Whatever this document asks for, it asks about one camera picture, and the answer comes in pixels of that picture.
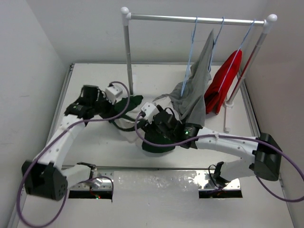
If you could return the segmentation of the green and white t shirt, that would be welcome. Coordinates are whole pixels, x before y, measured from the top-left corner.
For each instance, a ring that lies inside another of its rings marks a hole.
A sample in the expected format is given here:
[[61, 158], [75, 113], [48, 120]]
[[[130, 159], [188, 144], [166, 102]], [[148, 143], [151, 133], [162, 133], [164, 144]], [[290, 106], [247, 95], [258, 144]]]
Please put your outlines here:
[[[111, 120], [110, 123], [116, 127], [119, 133], [129, 143], [135, 144], [138, 148], [150, 153], [166, 153], [171, 152], [175, 147], [155, 147], [144, 142], [135, 132], [134, 121], [140, 113], [141, 107], [144, 105], [143, 96], [131, 96], [126, 112], [120, 118]], [[154, 131], [152, 126], [147, 125], [148, 132], [142, 128], [138, 128], [138, 132], [145, 140], [155, 144], [172, 144], [173, 142], [162, 136], [160, 133]]]

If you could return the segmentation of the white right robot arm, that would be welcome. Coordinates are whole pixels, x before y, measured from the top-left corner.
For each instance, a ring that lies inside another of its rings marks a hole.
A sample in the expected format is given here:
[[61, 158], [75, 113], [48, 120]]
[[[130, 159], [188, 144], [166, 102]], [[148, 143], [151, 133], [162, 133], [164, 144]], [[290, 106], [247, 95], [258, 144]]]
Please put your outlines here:
[[281, 165], [281, 148], [267, 133], [259, 137], [240, 137], [219, 133], [193, 123], [182, 123], [161, 107], [149, 104], [141, 108], [145, 126], [169, 140], [168, 147], [213, 150], [238, 157], [232, 162], [216, 164], [213, 180], [220, 186], [242, 177], [257, 176], [267, 181], [277, 181]]

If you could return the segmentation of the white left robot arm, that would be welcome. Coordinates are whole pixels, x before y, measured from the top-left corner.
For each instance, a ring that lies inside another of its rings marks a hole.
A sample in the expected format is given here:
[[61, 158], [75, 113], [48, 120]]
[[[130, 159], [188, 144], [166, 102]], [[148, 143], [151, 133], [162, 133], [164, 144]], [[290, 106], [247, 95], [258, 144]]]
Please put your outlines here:
[[59, 201], [68, 189], [81, 182], [90, 187], [99, 186], [93, 181], [97, 176], [95, 165], [79, 162], [65, 170], [62, 166], [74, 140], [87, 126], [87, 121], [96, 115], [110, 117], [117, 100], [114, 92], [121, 94], [122, 91], [113, 85], [105, 91], [94, 85], [82, 87], [80, 96], [66, 108], [50, 142], [34, 161], [25, 161], [22, 165], [24, 187], [28, 195]]

